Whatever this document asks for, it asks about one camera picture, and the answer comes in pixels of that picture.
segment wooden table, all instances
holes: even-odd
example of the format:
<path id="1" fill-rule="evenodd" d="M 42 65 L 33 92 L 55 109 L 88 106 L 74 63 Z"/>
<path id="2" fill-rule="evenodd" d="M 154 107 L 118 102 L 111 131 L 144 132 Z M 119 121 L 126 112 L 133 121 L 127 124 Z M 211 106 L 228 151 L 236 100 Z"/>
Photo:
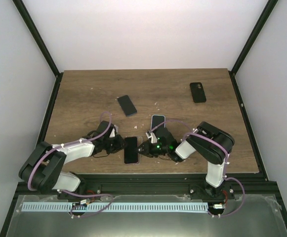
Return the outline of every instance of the wooden table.
<path id="1" fill-rule="evenodd" d="M 193 103 L 191 82 L 203 84 L 207 102 Z M 123 95 L 129 95 L 137 114 L 124 115 L 117 102 Z M 113 124 L 119 127 L 121 136 L 142 136 L 144 140 L 154 114 L 182 120 L 192 128 L 206 121 L 231 134 L 236 141 L 228 172 L 258 172 L 227 69 L 65 71 L 45 140 L 51 144 L 78 140 L 98 127 L 103 111 L 112 113 Z M 179 123 L 166 126 L 177 140 L 187 132 Z M 81 158 L 66 164 L 63 170 L 76 173 L 205 173 L 207 161 L 195 152 L 182 163 L 141 157 L 140 164 L 125 165 L 123 151 L 120 151 L 105 158 Z"/>

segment black smartphone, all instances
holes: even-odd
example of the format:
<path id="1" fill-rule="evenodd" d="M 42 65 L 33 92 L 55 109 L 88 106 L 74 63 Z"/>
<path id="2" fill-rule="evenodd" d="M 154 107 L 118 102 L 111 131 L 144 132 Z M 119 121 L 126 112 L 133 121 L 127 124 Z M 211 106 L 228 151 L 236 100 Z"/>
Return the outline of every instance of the black smartphone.
<path id="1" fill-rule="evenodd" d="M 135 106 L 133 105 L 132 101 L 130 100 L 128 95 L 124 95 L 118 98 L 118 103 L 120 104 L 124 114 L 126 116 L 130 116 L 137 113 Z"/>
<path id="2" fill-rule="evenodd" d="M 152 128 L 158 126 L 162 122 L 165 122 L 165 116 L 164 115 L 152 115 L 151 130 L 152 130 Z"/>
<path id="3" fill-rule="evenodd" d="M 193 82 L 189 84 L 192 92 L 192 97 L 194 103 L 204 103 L 206 102 L 206 95 L 203 88 L 203 84 L 200 82 Z"/>
<path id="4" fill-rule="evenodd" d="M 138 147 L 137 137 L 126 137 L 124 139 L 124 163 L 125 164 L 138 164 L 139 154 L 136 152 Z"/>

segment white cable tray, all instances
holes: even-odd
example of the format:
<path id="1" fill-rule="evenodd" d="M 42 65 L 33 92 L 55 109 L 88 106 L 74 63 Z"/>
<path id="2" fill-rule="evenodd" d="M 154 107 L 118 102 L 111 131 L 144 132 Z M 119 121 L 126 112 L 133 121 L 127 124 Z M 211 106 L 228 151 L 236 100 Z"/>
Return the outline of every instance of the white cable tray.
<path id="1" fill-rule="evenodd" d="M 69 212 L 72 202 L 24 202 L 21 211 L 24 212 Z M 94 202 L 87 207 L 77 207 L 73 212 L 96 212 L 107 203 Z M 113 202 L 103 212 L 189 212 L 207 213 L 206 202 Z"/>

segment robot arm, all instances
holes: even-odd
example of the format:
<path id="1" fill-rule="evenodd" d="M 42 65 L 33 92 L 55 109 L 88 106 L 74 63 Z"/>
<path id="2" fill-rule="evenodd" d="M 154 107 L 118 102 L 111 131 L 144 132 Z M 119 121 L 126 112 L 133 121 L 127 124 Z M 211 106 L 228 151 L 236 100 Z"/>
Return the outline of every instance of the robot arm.
<path id="1" fill-rule="evenodd" d="M 218 188 L 224 180 L 226 159 L 232 151 L 235 140 L 230 134 L 207 122 L 202 122 L 194 133 L 199 136 L 191 134 L 176 148 L 175 152 L 182 159 L 186 159 L 192 153 L 198 151 L 208 161 L 206 182 L 212 187 Z"/>
<path id="2" fill-rule="evenodd" d="M 173 161 L 182 162 L 198 151 L 208 161 L 206 182 L 214 189 L 223 183 L 225 158 L 229 157 L 235 143 L 230 134 L 207 122 L 202 122 L 194 133 L 190 133 L 180 144 L 164 127 L 158 128 L 155 134 L 152 132 L 146 134 L 150 140 L 138 147 L 138 153 L 148 157 L 167 154 Z"/>
<path id="3" fill-rule="evenodd" d="M 40 164 L 33 176 L 31 186 L 42 194 L 57 189 L 74 192 L 81 181 L 72 173 L 61 172 L 64 164 L 79 158 L 93 156 L 102 150 L 106 150 L 107 154 L 110 154 L 124 148 L 124 141 L 117 134 L 118 127 L 113 124 L 111 124 L 103 136 L 94 141 L 88 141 L 88 139 L 103 133 L 108 125 L 107 121 L 101 121 L 96 131 L 90 132 L 76 144 L 67 147 L 64 144 L 51 145 L 47 142 L 39 143 L 20 169 L 19 177 L 28 182 L 33 168 L 42 156 L 52 148 L 59 147 L 44 160 L 44 163 Z"/>

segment purple cable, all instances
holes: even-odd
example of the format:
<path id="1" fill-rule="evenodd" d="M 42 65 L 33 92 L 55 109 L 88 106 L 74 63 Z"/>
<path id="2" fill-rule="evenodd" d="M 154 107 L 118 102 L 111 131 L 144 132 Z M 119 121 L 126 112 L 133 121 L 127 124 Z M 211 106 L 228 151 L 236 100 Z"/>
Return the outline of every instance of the purple cable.
<path id="1" fill-rule="evenodd" d="M 89 217 L 89 216 L 94 216 L 94 215 L 97 215 L 99 213 L 101 213 L 102 211 L 106 210 L 112 203 L 113 203 L 113 200 L 114 200 L 114 196 L 112 196 L 111 194 L 94 194 L 94 195 L 79 195 L 79 194 L 75 194 L 75 193 L 72 193 L 70 191 L 67 191 L 67 190 L 62 190 L 62 192 L 64 193 L 67 193 L 69 195 L 72 195 L 72 196 L 76 196 L 76 197 L 79 197 L 79 198 L 94 198 L 94 197 L 111 197 L 111 201 L 106 205 L 104 206 L 102 209 L 100 209 L 99 211 L 96 211 L 94 213 L 91 213 L 91 214 L 88 214 L 88 215 L 81 215 L 80 217 L 84 218 L 84 217 Z M 75 208 L 78 208 L 78 207 L 84 207 L 83 205 L 77 205 L 77 206 L 74 206 L 72 207 L 72 209 L 70 210 L 70 214 L 73 215 L 72 211 L 75 209 Z"/>
<path id="2" fill-rule="evenodd" d="M 105 131 L 103 131 L 101 134 L 99 134 L 99 135 L 96 136 L 96 137 L 93 137 L 93 138 L 84 140 L 84 142 L 91 142 L 91 141 L 93 141 L 93 140 L 95 140 L 95 139 L 97 139 L 97 138 L 103 136 L 103 135 L 108 131 L 108 129 L 110 128 L 110 125 L 111 125 L 111 123 L 112 123 L 112 114 L 111 114 L 110 112 L 108 112 L 108 111 L 103 112 L 103 113 L 101 114 L 101 116 L 100 116 L 100 121 L 102 120 L 102 117 L 103 117 L 104 114 L 108 114 L 108 115 L 109 115 L 109 124 L 108 124 L 107 128 L 105 129 Z M 72 145 L 79 144 L 79 143 L 80 143 L 80 141 L 78 140 L 78 141 L 74 141 L 74 142 L 65 143 L 64 146 L 67 147 L 67 146 L 72 146 Z M 38 167 L 40 166 L 40 164 L 41 164 L 52 152 L 54 152 L 55 150 L 57 150 L 57 149 L 59 149 L 59 148 L 62 148 L 62 146 L 57 146 L 57 147 L 52 148 L 50 151 L 48 151 L 47 153 L 45 153 L 45 154 L 41 157 L 41 159 L 37 162 L 37 164 L 36 164 L 35 167 L 33 168 L 33 171 L 31 172 L 31 174 L 30 174 L 30 176 L 29 176 L 29 179 L 28 179 L 28 185 L 27 185 L 27 187 L 28 187 L 28 189 L 29 189 L 30 191 L 35 191 L 35 189 L 33 189 L 33 188 L 31 187 L 31 182 L 32 182 L 33 177 L 34 177 L 34 174 L 35 174 L 35 172 L 37 171 L 37 169 L 38 169 Z"/>
<path id="3" fill-rule="evenodd" d="M 170 120 L 166 120 L 164 122 L 161 122 L 158 126 L 155 126 L 154 128 L 152 128 L 151 132 L 153 132 L 155 129 L 157 129 L 158 127 L 160 127 L 161 125 L 163 125 L 167 122 L 180 122 L 181 124 L 185 125 L 188 128 L 188 130 L 190 130 L 191 132 L 193 131 L 186 123 L 184 123 L 180 120 L 170 119 Z"/>
<path id="4" fill-rule="evenodd" d="M 203 139 L 203 140 L 206 140 L 206 141 L 208 141 L 208 142 L 214 144 L 214 145 L 217 146 L 218 148 L 220 148 L 220 149 L 223 151 L 223 153 L 225 154 L 225 160 L 224 160 L 224 162 L 225 162 L 225 163 L 228 162 L 229 154 L 228 154 L 228 152 L 226 151 L 226 149 L 224 149 L 220 144 L 216 143 L 215 141 L 213 141 L 213 140 L 211 140 L 211 139 L 209 139 L 209 138 L 207 138 L 207 137 L 205 137 L 205 136 L 202 136 L 202 135 L 199 135 L 199 134 L 196 134 L 196 133 L 193 133 L 193 132 L 185 133 L 185 135 L 184 135 L 184 137 L 183 137 L 183 141 L 185 141 L 185 139 L 186 139 L 186 137 L 187 137 L 188 135 L 192 135 L 192 136 L 195 136 L 195 137 L 199 137 L 199 138 L 201 138 L 201 139 Z M 226 215 L 222 215 L 221 217 L 230 216 L 230 215 L 236 213 L 237 211 L 239 211 L 240 208 L 241 208 L 241 207 L 243 206 L 243 204 L 244 204 L 245 195 L 246 195 L 246 193 L 245 193 L 245 191 L 244 191 L 244 187 L 243 187 L 243 185 L 241 184 L 241 182 L 240 182 L 238 179 L 233 178 L 233 177 L 226 178 L 226 167 L 227 167 L 227 166 L 224 165 L 223 172 L 222 172 L 223 179 L 224 179 L 225 181 L 228 181 L 228 180 L 234 180 L 234 181 L 236 181 L 236 182 L 240 185 L 240 187 L 241 187 L 241 189 L 242 189 L 243 199 L 242 199 L 242 202 L 241 202 L 240 206 L 239 206 L 236 210 L 234 210 L 233 212 L 228 213 L 228 214 L 226 214 Z"/>

